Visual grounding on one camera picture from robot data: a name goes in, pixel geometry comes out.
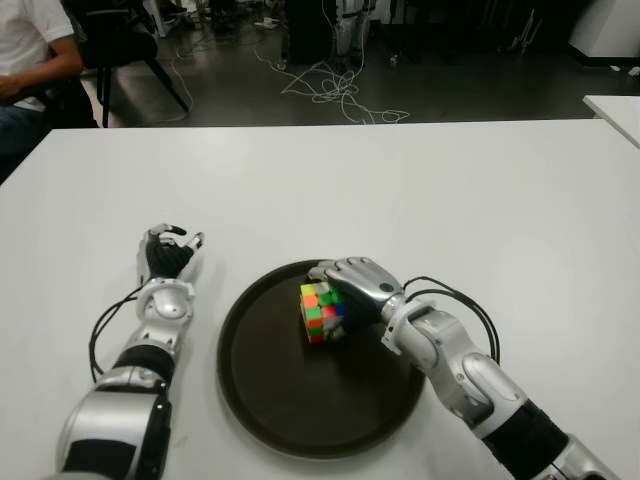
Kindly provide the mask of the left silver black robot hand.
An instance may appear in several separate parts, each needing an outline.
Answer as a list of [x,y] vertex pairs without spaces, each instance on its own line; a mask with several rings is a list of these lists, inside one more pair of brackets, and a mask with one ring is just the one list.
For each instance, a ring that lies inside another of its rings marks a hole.
[[186,235],[181,227],[167,223],[150,227],[143,234],[136,256],[140,286],[156,278],[177,279],[180,276],[205,239],[205,234],[198,232],[184,244],[176,241],[176,237]]

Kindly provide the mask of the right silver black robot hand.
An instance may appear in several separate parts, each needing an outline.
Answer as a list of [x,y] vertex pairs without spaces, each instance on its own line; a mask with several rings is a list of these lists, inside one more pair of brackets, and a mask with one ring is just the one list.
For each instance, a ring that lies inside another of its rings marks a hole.
[[327,282],[344,298],[346,313],[331,328],[332,341],[370,325],[387,324],[406,303],[399,281],[366,257],[323,260],[309,270],[308,278]]

